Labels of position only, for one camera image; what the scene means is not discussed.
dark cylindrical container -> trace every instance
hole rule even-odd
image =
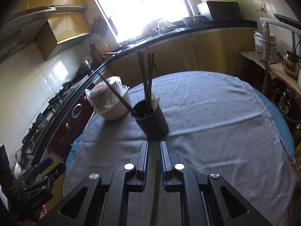
[[[167,135],[168,124],[159,105],[151,114],[147,111],[145,100],[136,104],[133,109],[139,116],[132,117],[146,134],[147,140],[160,140]]]

gray tablecloth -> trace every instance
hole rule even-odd
[[[144,98],[140,84],[130,91],[132,106]],[[296,182],[276,125],[252,87],[228,75],[184,72],[153,80],[153,92],[170,131],[168,150],[196,172],[219,172],[274,226],[278,226]],[[81,139],[64,181],[64,195],[91,172],[113,173],[140,151],[146,137],[128,113],[116,122],[95,115]],[[158,142],[150,143],[147,186],[130,193],[128,225],[149,225]],[[158,226],[181,225],[179,193],[160,188]]]

clear plastic wrap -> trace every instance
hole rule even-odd
[[[121,79],[118,76],[111,76],[107,82],[119,93],[122,92]],[[104,81],[98,83],[92,90],[85,90],[87,99],[91,106],[98,112],[105,109],[110,109],[119,100],[118,97],[112,92]]]

wall socket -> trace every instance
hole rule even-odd
[[[255,10],[256,11],[260,11],[260,12],[265,12],[266,13],[265,4],[254,3],[254,6],[255,6]]]

black microwave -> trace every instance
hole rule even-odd
[[[205,21],[243,19],[237,2],[206,1],[197,7]]]

